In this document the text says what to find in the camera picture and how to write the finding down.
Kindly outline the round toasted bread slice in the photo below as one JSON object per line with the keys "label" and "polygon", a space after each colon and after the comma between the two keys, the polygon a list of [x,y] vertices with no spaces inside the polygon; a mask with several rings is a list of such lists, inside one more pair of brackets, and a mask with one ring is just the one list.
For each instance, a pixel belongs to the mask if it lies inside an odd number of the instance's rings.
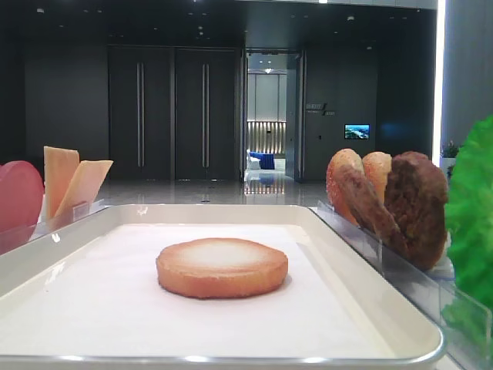
{"label": "round toasted bread slice", "polygon": [[284,282],[288,258],[264,244],[203,238],[165,247],[156,259],[161,287],[188,298],[248,298]]}

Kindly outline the thin brown meat patty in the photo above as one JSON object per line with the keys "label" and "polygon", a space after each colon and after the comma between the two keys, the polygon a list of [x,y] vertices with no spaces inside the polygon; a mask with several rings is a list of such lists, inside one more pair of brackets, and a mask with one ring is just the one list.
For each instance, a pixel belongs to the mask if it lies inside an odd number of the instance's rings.
{"label": "thin brown meat patty", "polygon": [[408,257],[404,235],[364,173],[350,165],[342,165],[334,171],[334,178],[356,221],[374,233],[385,246]]}

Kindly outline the orange cheese slice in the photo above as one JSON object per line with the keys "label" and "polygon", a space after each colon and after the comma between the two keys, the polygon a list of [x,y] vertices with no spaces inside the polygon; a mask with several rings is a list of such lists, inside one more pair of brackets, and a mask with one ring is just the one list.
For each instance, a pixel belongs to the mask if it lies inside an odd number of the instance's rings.
{"label": "orange cheese slice", "polygon": [[112,160],[83,160],[75,170],[55,216],[58,217],[80,204],[91,204],[112,164]]}
{"label": "orange cheese slice", "polygon": [[44,146],[45,217],[52,219],[62,202],[80,157],[77,150]]}

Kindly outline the large brown meat patty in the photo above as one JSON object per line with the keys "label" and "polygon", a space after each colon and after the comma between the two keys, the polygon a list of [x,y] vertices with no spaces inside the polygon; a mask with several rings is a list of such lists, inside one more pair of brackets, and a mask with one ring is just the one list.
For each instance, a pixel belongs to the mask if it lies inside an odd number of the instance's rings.
{"label": "large brown meat patty", "polygon": [[407,259],[421,270],[432,269],[444,250],[447,202],[447,179],[426,155],[408,151],[392,159],[384,205],[404,236]]}

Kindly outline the rear orange cheese slice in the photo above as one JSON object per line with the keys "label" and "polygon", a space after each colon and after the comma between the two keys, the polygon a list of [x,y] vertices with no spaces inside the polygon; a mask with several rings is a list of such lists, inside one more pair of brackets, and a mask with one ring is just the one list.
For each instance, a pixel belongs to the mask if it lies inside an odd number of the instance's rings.
{"label": "rear orange cheese slice", "polygon": [[45,217],[52,219],[62,202],[80,157],[77,150],[44,146]]}

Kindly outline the red tomato slice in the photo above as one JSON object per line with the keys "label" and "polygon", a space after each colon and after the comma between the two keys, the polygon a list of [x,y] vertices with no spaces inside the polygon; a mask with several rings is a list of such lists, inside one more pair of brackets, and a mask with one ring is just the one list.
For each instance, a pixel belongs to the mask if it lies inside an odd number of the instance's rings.
{"label": "red tomato slice", "polygon": [[36,224],[43,194],[42,178],[29,162],[1,165],[1,232]]}

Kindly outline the green lettuce leaf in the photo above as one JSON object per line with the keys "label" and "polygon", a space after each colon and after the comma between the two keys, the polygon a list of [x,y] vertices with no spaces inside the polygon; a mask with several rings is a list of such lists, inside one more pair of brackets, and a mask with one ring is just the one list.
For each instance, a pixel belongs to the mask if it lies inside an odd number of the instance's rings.
{"label": "green lettuce leaf", "polygon": [[474,124],[451,173],[446,227],[458,290],[492,309],[492,117]]}

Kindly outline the blue sofa in hallway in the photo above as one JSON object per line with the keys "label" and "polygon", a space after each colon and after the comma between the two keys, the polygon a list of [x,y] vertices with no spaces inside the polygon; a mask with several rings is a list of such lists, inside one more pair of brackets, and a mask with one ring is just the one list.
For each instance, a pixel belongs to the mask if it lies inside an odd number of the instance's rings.
{"label": "blue sofa in hallway", "polygon": [[262,170],[274,170],[275,169],[275,161],[273,153],[261,153],[261,152],[252,152],[250,151],[250,156],[252,158],[256,158],[260,162],[260,168]]}

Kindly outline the right dark double door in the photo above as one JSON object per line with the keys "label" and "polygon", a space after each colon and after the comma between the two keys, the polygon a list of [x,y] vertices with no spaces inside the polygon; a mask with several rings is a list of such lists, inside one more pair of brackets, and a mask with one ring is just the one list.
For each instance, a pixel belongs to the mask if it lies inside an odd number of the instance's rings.
{"label": "right dark double door", "polygon": [[235,177],[235,53],[176,52],[176,178]]}

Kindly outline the dark double door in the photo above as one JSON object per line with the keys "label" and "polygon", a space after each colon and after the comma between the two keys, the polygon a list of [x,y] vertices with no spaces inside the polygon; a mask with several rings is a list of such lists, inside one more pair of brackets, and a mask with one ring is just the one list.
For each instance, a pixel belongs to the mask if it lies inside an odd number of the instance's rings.
{"label": "dark double door", "polygon": [[156,48],[111,48],[111,178],[170,178],[170,117],[170,51]]}
{"label": "dark double door", "polygon": [[176,52],[176,178],[235,177],[235,53]]}

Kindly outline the white rectangular serving tray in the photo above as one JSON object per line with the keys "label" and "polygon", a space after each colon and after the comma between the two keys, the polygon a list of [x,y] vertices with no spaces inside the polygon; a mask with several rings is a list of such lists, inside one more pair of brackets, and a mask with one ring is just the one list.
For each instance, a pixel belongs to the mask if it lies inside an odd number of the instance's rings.
{"label": "white rectangular serving tray", "polygon": [[[284,252],[270,294],[163,290],[171,244],[235,237]],[[431,369],[444,334],[299,206],[107,207],[1,257],[3,369]]]}

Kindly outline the white paper tray liner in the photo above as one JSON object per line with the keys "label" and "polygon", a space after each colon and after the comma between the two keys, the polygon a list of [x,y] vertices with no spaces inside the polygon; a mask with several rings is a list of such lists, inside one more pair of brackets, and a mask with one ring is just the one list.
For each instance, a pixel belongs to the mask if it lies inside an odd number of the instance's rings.
{"label": "white paper tray liner", "polygon": [[[282,288],[253,298],[196,300],[163,290],[166,246],[236,237],[283,251]],[[390,358],[393,353],[307,234],[282,225],[117,227],[1,300],[4,355]]]}

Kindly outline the clear acrylic holder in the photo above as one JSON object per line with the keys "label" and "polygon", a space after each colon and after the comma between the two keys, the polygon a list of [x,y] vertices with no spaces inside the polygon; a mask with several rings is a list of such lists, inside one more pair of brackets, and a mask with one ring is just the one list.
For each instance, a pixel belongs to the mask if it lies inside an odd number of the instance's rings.
{"label": "clear acrylic holder", "polygon": [[84,217],[94,214],[106,207],[104,199],[97,200],[93,203],[81,203],[67,210],[65,213],[44,220],[43,222],[30,226],[17,227],[1,233],[1,254],[8,253],[14,249],[27,244],[39,237],[47,234],[53,234],[57,230],[75,223]]}
{"label": "clear acrylic holder", "polygon": [[492,312],[455,286],[454,268],[443,257],[423,272],[366,230],[355,227],[326,203],[315,213],[386,281],[444,330],[447,355],[459,369],[492,368]]}

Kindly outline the right clear acrylic holder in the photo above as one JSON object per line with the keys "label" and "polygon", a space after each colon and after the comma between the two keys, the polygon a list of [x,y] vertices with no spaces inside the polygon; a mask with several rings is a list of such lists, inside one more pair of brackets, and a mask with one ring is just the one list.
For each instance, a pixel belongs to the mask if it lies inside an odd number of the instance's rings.
{"label": "right clear acrylic holder", "polygon": [[386,281],[444,330],[447,355],[459,369],[492,368],[492,312],[455,286],[454,268],[443,257],[423,272],[366,230],[355,227],[326,203],[315,213]]}

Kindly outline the small wall display screen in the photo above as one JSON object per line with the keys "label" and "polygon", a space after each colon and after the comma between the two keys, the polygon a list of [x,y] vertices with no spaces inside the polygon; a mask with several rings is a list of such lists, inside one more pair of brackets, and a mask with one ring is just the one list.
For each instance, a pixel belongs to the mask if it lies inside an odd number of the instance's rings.
{"label": "small wall display screen", "polygon": [[367,124],[346,124],[344,126],[344,138],[346,140],[368,140],[370,126]]}

